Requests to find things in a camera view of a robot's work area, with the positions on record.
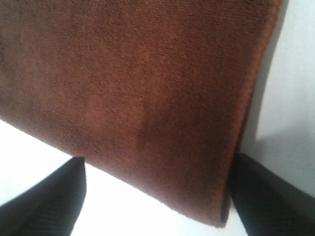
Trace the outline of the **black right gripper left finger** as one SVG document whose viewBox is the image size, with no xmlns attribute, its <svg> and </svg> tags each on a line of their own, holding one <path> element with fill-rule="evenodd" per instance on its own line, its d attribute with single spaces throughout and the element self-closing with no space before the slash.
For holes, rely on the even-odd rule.
<svg viewBox="0 0 315 236">
<path fill-rule="evenodd" d="M 2 236 L 69 236 L 86 196 L 85 161 L 73 157 L 0 207 Z"/>
</svg>

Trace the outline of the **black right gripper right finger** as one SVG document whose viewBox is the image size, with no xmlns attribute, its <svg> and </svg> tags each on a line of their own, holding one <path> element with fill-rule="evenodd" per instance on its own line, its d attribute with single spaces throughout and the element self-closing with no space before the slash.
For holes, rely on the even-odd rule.
<svg viewBox="0 0 315 236">
<path fill-rule="evenodd" d="M 234 157 L 230 190 L 250 236 L 313 236 L 315 199 L 245 154 Z"/>
</svg>

